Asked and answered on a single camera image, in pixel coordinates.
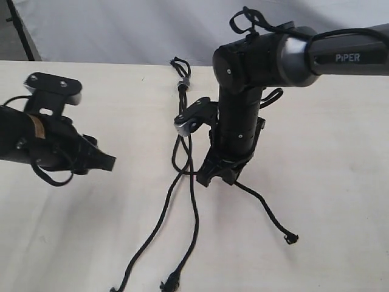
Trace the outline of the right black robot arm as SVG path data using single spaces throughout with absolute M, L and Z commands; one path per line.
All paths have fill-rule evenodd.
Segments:
M 307 87 L 321 75 L 387 75 L 388 25 L 321 35 L 308 27 L 279 28 L 219 47 L 213 55 L 217 102 L 202 112 L 211 146 L 197 181 L 218 176 L 233 184 L 256 148 L 264 120 L 258 117 L 267 87 Z

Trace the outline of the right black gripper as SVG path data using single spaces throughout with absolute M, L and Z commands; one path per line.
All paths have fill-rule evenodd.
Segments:
M 259 135 L 265 123 L 266 120 L 261 117 L 256 119 L 252 146 L 243 154 L 227 153 L 211 145 L 203 164 L 197 172 L 196 181 L 202 186 L 208 186 L 214 177 L 220 177 L 228 185 L 234 185 L 243 168 L 253 158 Z

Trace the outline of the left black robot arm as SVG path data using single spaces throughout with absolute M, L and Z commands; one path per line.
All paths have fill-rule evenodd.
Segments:
M 67 117 L 1 106 L 1 159 L 85 175 L 93 169 L 112 171 L 116 157 L 102 152 L 96 138 L 79 134 Z

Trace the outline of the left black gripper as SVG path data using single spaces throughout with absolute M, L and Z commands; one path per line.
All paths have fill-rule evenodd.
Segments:
M 77 132 L 68 118 L 28 115 L 29 129 L 19 139 L 28 161 L 49 172 L 72 171 L 85 175 L 92 169 L 111 172 L 116 157 L 102 152 L 93 136 Z

